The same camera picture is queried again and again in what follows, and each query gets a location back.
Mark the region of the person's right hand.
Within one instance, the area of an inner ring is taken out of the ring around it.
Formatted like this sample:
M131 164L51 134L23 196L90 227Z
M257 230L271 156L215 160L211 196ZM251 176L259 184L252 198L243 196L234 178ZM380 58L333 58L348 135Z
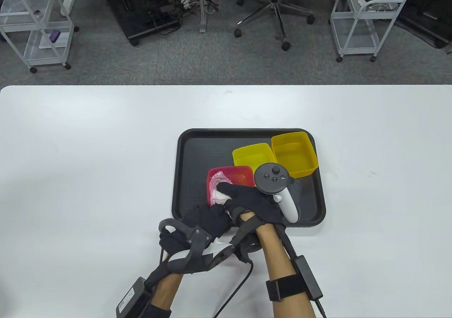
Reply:
M239 217L248 212L253 212L264 223L284 224L284 216L273 197L256 187L221 182L217 185L217 191L230 197L224 203L224 207L236 226L240 226L243 222Z

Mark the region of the person's left hand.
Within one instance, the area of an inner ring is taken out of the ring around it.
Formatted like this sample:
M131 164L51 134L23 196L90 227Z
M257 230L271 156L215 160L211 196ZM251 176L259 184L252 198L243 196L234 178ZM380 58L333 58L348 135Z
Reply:
M160 246L168 254L163 264L172 274L209 271L232 255L234 246L219 238L231 228L231 218L221 205L202 205L181 220L160 222Z

